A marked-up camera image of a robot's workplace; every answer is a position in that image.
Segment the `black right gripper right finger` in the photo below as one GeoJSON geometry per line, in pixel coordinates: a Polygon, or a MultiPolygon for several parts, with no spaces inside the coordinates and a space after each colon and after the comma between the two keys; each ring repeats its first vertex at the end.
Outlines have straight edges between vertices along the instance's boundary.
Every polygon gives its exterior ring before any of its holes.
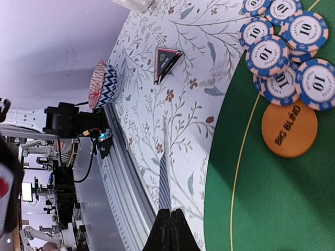
{"type": "Polygon", "coordinates": [[[171,250],[199,251],[199,247],[181,209],[176,209],[171,213],[170,233],[171,250]]]}

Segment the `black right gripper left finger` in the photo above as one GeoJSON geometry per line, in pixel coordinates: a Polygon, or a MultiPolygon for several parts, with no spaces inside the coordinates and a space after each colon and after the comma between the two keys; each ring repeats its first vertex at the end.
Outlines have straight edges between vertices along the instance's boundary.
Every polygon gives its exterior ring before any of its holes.
{"type": "Polygon", "coordinates": [[[143,251],[169,251],[171,249],[171,214],[160,209],[155,218],[143,251]]]}

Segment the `orange big blind button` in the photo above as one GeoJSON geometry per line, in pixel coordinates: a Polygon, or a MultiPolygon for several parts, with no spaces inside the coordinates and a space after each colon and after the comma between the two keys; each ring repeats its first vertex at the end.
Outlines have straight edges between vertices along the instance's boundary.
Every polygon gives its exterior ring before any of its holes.
{"type": "Polygon", "coordinates": [[[296,158],[314,144],[318,120],[313,109],[301,100],[288,106],[268,105],[261,123],[265,144],[276,155],[296,158]]]}

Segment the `blue white chip stack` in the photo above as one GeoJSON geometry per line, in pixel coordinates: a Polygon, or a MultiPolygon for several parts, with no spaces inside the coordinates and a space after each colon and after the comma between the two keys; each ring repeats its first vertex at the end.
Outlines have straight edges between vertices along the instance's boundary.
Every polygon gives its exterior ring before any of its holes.
{"type": "Polygon", "coordinates": [[[264,15],[272,24],[280,26],[302,8],[298,0],[246,0],[242,2],[241,14],[248,17],[264,15]]]}

